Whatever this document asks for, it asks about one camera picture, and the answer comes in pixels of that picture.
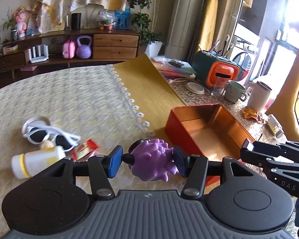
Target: pink figurine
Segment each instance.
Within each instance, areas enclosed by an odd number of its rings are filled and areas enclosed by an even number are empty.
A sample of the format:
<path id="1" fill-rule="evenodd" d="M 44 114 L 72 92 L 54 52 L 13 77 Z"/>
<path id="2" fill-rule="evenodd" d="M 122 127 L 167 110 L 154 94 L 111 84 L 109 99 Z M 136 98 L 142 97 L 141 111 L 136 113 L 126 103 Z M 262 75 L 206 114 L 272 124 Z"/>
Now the pink figurine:
<path id="1" fill-rule="evenodd" d="M 21 9 L 20 11 L 16 11 L 13 16 L 16 19 L 16 29 L 18 31 L 19 37 L 25 36 L 25 30 L 27 29 L 27 24 L 24 22 L 26 20 L 28 12 L 26 10 Z"/>
<path id="2" fill-rule="evenodd" d="M 132 152 L 133 165 L 129 164 L 134 176 L 142 181 L 162 180 L 167 182 L 167 172 L 175 175 L 178 173 L 175 163 L 172 161 L 173 148 L 168 148 L 164 140 L 145 140 Z"/>

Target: red candy wrapper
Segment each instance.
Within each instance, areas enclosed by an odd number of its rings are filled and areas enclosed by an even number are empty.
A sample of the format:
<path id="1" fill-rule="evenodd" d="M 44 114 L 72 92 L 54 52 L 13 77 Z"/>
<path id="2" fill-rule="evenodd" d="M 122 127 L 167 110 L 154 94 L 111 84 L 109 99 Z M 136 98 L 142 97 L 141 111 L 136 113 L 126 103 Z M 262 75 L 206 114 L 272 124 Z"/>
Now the red candy wrapper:
<path id="1" fill-rule="evenodd" d="M 92 139 L 89 139 L 85 141 L 83 144 L 79 145 L 77 148 L 72 149 L 71 156 L 74 161 L 77 161 L 82 157 L 89 155 L 98 148 L 98 144 L 95 143 Z"/>

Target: white plant pot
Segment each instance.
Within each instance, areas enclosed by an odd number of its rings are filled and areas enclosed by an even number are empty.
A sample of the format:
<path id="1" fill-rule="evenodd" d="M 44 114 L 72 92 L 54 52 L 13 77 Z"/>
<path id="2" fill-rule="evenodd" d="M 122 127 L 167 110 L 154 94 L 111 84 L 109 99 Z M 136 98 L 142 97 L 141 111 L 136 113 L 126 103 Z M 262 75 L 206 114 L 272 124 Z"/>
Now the white plant pot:
<path id="1" fill-rule="evenodd" d="M 145 54 L 149 58 L 157 56 L 159 54 L 159 51 L 161 50 L 162 45 L 163 45 L 163 42 L 160 42 L 160 41 L 155 41 L 155 42 L 147 45 Z"/>

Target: red box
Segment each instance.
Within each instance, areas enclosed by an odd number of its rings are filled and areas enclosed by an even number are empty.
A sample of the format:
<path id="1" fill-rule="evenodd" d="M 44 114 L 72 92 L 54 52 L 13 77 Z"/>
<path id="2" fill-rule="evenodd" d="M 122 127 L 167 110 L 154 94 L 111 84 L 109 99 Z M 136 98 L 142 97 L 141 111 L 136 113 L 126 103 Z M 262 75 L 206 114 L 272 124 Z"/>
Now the red box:
<path id="1" fill-rule="evenodd" d="M 210 161 L 222 161 L 225 156 L 240 160 L 240 147 L 245 139 L 255 141 L 220 104 L 173 108 L 165 132 L 188 155 L 204 155 Z M 219 176 L 208 177 L 206 186 L 218 180 Z"/>

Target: wooden drawer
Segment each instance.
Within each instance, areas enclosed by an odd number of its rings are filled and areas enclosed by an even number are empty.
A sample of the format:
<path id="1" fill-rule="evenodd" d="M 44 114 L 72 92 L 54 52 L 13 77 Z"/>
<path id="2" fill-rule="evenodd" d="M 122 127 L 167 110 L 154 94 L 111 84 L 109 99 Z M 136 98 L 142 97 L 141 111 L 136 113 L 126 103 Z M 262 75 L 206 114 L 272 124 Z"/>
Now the wooden drawer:
<path id="1" fill-rule="evenodd" d="M 0 57 L 0 69 L 26 64 L 25 54 L 16 53 Z"/>
<path id="2" fill-rule="evenodd" d="M 132 59 L 136 50 L 131 47 L 94 47 L 93 59 Z"/>
<path id="3" fill-rule="evenodd" d="M 135 47 L 138 45 L 138 36 L 95 34 L 94 47 Z"/>

